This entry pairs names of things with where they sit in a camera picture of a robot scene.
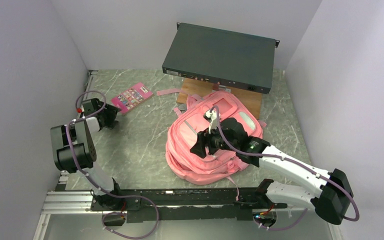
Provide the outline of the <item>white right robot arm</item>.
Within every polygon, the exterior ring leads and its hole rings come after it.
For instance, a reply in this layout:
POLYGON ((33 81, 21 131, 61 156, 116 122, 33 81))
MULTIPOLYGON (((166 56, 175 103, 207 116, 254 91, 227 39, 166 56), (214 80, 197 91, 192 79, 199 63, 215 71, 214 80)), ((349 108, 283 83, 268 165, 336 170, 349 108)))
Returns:
POLYGON ((328 171, 297 160, 268 141, 248 135, 234 118, 211 120, 210 127, 197 133, 190 148, 202 159, 219 150, 232 151, 246 164, 277 171, 295 182, 287 185, 265 178, 255 190, 256 203, 262 208, 276 204, 303 207, 333 225, 360 219, 351 185, 342 170, 328 171))

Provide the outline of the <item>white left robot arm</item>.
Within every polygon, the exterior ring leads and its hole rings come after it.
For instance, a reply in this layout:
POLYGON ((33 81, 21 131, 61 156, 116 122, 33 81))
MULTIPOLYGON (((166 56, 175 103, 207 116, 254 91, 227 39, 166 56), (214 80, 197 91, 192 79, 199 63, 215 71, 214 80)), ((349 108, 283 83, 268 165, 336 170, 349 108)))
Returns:
POLYGON ((87 99, 78 109, 80 116, 72 122, 50 129, 53 161, 60 171, 79 173, 92 185, 94 195, 111 210, 124 203, 117 182, 97 163, 92 133, 113 129, 119 108, 98 98, 87 99))

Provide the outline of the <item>pink student backpack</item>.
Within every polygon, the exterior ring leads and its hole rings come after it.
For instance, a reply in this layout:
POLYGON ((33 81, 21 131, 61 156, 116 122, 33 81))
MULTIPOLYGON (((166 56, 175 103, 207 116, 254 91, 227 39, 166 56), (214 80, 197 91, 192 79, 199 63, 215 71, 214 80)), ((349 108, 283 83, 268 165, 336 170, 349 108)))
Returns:
POLYGON ((198 132, 208 129, 210 123, 204 115, 213 106, 218 106, 221 120, 234 118, 250 136, 262 138, 266 127, 265 122, 256 119, 230 92, 213 91, 203 97, 188 95, 186 111, 174 109, 177 119, 168 128, 165 157, 168 166, 178 177, 195 185, 209 185, 221 179, 230 180, 232 174, 248 167, 233 151, 218 150, 205 158, 190 152, 197 142, 198 132))

